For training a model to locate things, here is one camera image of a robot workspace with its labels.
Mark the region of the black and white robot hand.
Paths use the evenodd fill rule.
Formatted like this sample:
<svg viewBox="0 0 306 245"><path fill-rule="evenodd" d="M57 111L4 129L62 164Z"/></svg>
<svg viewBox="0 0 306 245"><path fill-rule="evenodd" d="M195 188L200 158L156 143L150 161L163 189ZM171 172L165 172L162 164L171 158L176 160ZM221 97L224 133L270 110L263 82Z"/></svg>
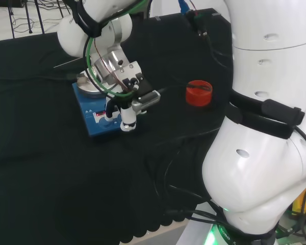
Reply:
<svg viewBox="0 0 306 245"><path fill-rule="evenodd" d="M147 82L142 73L136 74L134 78L124 79L129 91L115 92L111 99L107 98L105 107L105 120L110 123L113 121L113 112L115 108L121 116L120 128L122 131L129 132L136 128L137 112L132 107L132 102L141 95L152 91L151 85Z"/></svg>

